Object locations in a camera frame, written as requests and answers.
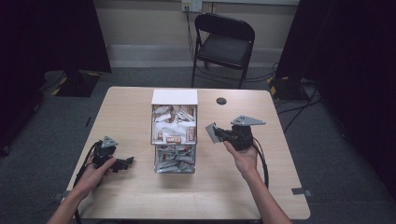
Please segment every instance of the chair seat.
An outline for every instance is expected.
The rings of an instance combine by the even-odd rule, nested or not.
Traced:
[[[241,69],[250,57],[250,43],[221,35],[210,35],[197,52],[199,59]]]

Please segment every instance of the table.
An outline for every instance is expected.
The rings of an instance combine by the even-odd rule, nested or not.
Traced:
[[[198,89],[198,145],[195,174],[155,174],[155,148],[150,144],[151,98],[154,89],[112,87],[93,124],[77,168],[90,147],[105,135],[119,141],[114,157],[134,156],[128,170],[110,173],[79,206],[83,218],[117,219],[260,219],[245,180],[224,145],[213,144],[205,126],[216,122],[231,129],[240,115],[266,121],[252,126],[262,144],[269,170],[269,190],[291,219],[307,219],[301,183],[268,91]],[[216,99],[224,97],[226,105]]]

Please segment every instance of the black folding chair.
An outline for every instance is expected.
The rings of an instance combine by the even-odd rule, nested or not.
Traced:
[[[195,75],[197,60],[214,63],[224,67],[243,70],[239,79],[238,89],[248,72],[251,51],[253,50],[255,33],[245,21],[236,20],[212,13],[198,15],[195,19],[197,40],[195,45],[194,65],[192,68],[191,87],[195,76],[212,79],[208,76]],[[208,32],[205,42],[201,32]]]

